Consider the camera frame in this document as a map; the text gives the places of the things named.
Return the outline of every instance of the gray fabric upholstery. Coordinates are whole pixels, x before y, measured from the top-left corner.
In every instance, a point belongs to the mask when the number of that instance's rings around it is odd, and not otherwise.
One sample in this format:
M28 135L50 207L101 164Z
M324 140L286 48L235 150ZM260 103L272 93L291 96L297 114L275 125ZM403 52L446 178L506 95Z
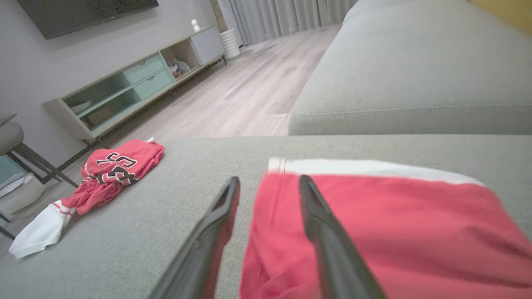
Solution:
M13 111L0 109L0 127L10 121L15 116L16 113Z
M74 218L61 241L0 259L1 297L145 298L230 176L242 182L217 298L237 298L254 195L268 158L376 159L463 173L490 186L532 236L532 136L378 135L181 139L139 183Z
M22 128L12 121L0 126L0 155L13 150L24 140Z
M290 135L532 134L532 38L464 0L360 0Z

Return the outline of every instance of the items on shelf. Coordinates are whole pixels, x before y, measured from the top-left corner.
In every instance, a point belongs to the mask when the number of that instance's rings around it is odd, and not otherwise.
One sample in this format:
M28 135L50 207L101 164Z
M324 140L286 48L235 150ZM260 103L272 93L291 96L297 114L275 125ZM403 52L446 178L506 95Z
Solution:
M110 118L112 115L113 112L111 111L111 109L108 106L105 106L89 114L87 117L85 117L85 121L88 123L90 128L93 128L98 124L104 122L106 119Z
M72 111L75 113L75 114L78 114L80 112L82 112L83 110L87 109L90 107L90 105L92 105L93 101L91 100L87 100L86 102L84 103L81 103L79 105L76 105L76 106L72 106L70 107L70 109L72 109Z
M167 65L170 68L170 71L172 72L174 78L177 78L180 75L190 71L190 67L186 62L179 60L175 57L174 59L167 61Z

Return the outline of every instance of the ribbed white vase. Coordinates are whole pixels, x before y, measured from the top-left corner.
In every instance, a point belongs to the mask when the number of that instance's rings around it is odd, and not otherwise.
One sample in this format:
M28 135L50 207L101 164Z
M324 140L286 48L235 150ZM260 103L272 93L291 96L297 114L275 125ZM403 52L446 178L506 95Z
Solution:
M223 49L226 51L226 59L235 58L240 55L240 48L236 42L235 29L231 28L220 33Z

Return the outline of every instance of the gray curtain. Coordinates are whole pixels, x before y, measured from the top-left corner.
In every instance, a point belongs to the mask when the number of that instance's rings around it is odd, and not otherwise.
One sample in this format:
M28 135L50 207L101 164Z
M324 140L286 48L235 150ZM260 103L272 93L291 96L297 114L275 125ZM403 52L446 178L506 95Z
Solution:
M230 0L244 45L342 22L357 0Z

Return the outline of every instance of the clothing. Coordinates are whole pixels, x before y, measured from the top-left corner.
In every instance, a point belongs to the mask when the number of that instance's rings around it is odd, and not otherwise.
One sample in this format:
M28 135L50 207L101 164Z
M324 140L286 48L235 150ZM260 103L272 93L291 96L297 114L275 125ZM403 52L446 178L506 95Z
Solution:
M55 244L72 216L86 214L113 200L124 186L142 179L159 163L164 146L155 142L132 139L116 149L94 151L81 168L84 180L76 191L41 212L15 238L9 248L17 259L44 250Z
M477 180L379 161L271 159L256 194L240 298L321 298L303 232L303 173L389 298L532 297L532 245Z

